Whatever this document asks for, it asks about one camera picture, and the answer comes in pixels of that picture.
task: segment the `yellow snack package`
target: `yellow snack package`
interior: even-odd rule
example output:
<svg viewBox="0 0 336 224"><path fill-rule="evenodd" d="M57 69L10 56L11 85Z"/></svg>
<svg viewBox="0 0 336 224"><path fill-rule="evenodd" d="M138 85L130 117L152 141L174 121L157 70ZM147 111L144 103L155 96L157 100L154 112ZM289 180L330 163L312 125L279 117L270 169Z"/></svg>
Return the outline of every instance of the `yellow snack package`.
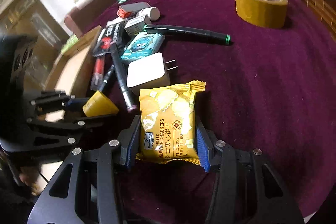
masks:
<svg viewBox="0 0 336 224"><path fill-rule="evenodd" d="M185 160L200 165L195 139L195 94L205 82L193 80L163 88L140 90L141 153L137 159L165 164Z"/></svg>

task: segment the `brown chair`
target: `brown chair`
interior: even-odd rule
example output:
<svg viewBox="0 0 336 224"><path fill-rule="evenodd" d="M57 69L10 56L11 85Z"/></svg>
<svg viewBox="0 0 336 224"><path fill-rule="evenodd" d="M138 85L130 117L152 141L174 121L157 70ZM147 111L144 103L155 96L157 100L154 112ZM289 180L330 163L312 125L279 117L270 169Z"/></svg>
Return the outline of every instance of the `brown chair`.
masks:
<svg viewBox="0 0 336 224"><path fill-rule="evenodd" d="M84 29L116 1L85 0L71 9L65 16L64 23L77 37L81 37L84 34Z"/></svg>

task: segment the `yellow tape roll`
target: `yellow tape roll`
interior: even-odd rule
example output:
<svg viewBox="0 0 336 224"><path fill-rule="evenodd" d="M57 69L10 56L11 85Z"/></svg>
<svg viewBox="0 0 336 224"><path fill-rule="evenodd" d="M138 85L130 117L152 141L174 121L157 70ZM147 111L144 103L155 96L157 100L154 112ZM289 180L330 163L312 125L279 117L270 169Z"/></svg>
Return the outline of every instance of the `yellow tape roll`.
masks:
<svg viewBox="0 0 336 224"><path fill-rule="evenodd" d="M86 102L83 111L87 117L117 114L118 107L99 90Z"/></svg>
<svg viewBox="0 0 336 224"><path fill-rule="evenodd" d="M236 0L236 11L243 20L259 27L282 28L288 0Z"/></svg>

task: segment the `table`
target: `table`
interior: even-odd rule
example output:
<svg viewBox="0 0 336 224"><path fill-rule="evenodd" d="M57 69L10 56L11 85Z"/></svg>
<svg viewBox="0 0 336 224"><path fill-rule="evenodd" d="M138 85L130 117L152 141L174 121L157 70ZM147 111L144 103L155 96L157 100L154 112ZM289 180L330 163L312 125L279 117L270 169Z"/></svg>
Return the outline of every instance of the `table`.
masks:
<svg viewBox="0 0 336 224"><path fill-rule="evenodd" d="M157 24L231 35L229 47L167 37L160 51L165 60L177 60L172 84L206 81L206 92L196 97L204 126L234 148L267 153L303 215L316 211L336 181L336 44L327 29L300 0L288 0L282 29L243 21L235 0L127 3L141 1L159 8ZM117 8L104 11L88 30L114 19ZM133 119L117 85L109 97L121 111L115 128L99 136L100 145ZM204 223L214 175L178 160L137 161L120 181L127 211L165 224Z"/></svg>

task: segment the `cartoon character print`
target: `cartoon character print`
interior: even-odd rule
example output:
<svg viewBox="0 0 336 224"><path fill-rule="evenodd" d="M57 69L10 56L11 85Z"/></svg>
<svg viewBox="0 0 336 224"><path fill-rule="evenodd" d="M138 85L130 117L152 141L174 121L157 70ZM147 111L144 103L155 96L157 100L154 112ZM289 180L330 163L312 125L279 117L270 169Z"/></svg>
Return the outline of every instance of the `cartoon character print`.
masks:
<svg viewBox="0 0 336 224"><path fill-rule="evenodd" d="M149 44L152 43L152 39L151 37L142 37L140 39L138 39L137 43L134 44L131 48L130 51L131 52L139 52L144 50L145 48L148 47Z"/></svg>

